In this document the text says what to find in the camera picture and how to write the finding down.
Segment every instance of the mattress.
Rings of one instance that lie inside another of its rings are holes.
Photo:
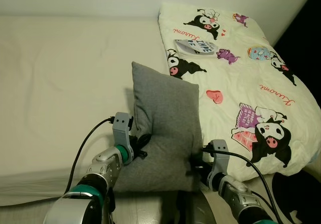
[[[168,72],[156,19],[0,17],[0,206],[63,193],[133,115],[132,61]]]
[[[317,157],[320,107],[253,19],[214,7],[163,4],[159,27],[170,74],[199,85],[204,146],[223,139],[263,174],[292,175]],[[213,161],[209,154],[204,159]],[[257,176],[234,156],[227,173],[239,181]]]

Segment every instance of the blue cartoon face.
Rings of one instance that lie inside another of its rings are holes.
[[[271,59],[271,53],[266,47],[252,47],[247,50],[250,58],[255,60]]]

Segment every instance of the pink skull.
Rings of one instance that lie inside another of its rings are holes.
[[[207,29],[207,30],[210,30],[212,28],[212,26],[209,25],[209,24],[206,24],[206,25],[204,25],[204,28]]]
[[[173,76],[179,72],[179,69],[177,67],[171,67],[170,72],[171,72],[171,76]]]
[[[271,148],[276,148],[276,146],[277,146],[277,140],[275,138],[272,138],[272,137],[267,138],[266,139],[266,143]]]
[[[282,69],[285,70],[285,71],[288,71],[288,70],[289,70],[289,69],[287,68],[287,66],[285,66],[285,65],[282,65],[281,67],[282,67]]]

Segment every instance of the purple cartoon character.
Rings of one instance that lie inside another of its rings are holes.
[[[239,57],[234,56],[234,54],[231,53],[230,50],[227,49],[220,49],[217,53],[217,58],[221,59],[224,58],[229,61],[229,64],[236,62]]]
[[[237,22],[239,22],[239,23],[243,24],[245,27],[247,27],[245,20],[248,19],[248,17],[235,13],[235,14],[233,14],[233,19],[235,19]]]

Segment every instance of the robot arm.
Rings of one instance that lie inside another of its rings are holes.
[[[59,198],[48,211],[44,224],[101,224],[102,207],[107,224],[113,224],[115,210],[113,187],[123,164],[130,164],[137,156],[146,157],[140,150],[150,140],[129,135],[133,117],[117,113],[113,121],[115,146],[96,155],[86,174],[76,186]]]
[[[212,140],[206,148],[228,151],[224,140]],[[238,224],[275,223],[251,190],[226,174],[229,155],[211,155],[214,157],[212,165],[200,159],[192,159],[191,165],[200,173],[201,181],[212,191],[218,191],[219,196],[229,204]]]

